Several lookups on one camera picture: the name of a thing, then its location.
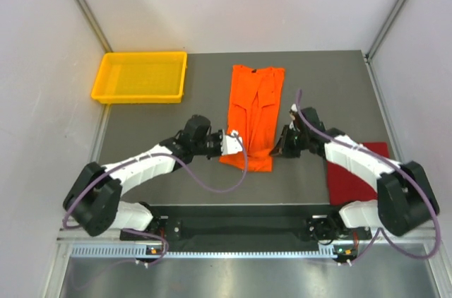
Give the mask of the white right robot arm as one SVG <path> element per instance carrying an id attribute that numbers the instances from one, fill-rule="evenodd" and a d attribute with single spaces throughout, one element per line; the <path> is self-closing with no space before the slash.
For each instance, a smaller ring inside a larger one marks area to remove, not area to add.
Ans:
<path id="1" fill-rule="evenodd" d="M 292 121 L 283 127 L 272 156 L 296 158 L 308 151 L 360 179 L 376 194 L 373 199 L 361 199 L 350 181 L 339 178 L 345 198 L 331 202 L 338 207 L 338 215 L 329 222 L 335 237 L 344 239 L 358 227 L 382 227 L 400 237 L 440 213 L 419 163 L 391 160 L 336 128 L 326 129 L 312 107 L 298 110 L 292 106 L 290 117 Z"/>

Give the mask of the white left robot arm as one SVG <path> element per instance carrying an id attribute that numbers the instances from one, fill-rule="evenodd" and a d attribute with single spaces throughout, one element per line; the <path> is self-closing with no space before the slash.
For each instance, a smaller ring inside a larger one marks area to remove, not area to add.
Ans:
<path id="1" fill-rule="evenodd" d="M 213 131 L 210 120 L 193 115 L 185 127 L 151 149 L 122 162 L 100 165 L 88 163 L 78 175 L 63 201 L 63 226 L 73 218 L 91 237 L 107 230 L 136 230 L 152 239 L 160 222 L 144 203 L 127 203 L 122 196 L 146 181 L 175 172 L 201 155 L 208 159 L 225 154 L 227 136 Z"/>

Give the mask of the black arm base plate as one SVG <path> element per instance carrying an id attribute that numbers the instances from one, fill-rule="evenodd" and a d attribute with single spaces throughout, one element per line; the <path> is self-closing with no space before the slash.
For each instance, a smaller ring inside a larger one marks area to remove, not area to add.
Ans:
<path id="1" fill-rule="evenodd" d="M 368 227 L 346 228 L 326 204 L 157 205 L 150 231 L 170 242 L 197 236 L 290 234 L 302 241 L 371 238 Z"/>

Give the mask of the orange t-shirt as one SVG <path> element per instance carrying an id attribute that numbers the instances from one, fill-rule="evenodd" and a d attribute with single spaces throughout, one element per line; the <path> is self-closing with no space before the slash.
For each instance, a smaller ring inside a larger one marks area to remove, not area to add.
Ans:
<path id="1" fill-rule="evenodd" d="M 237 131 L 242 138 L 243 153 L 226 155 L 220 162 L 249 172 L 271 172 L 285 69 L 248 66 L 232 67 L 227 132 Z"/>

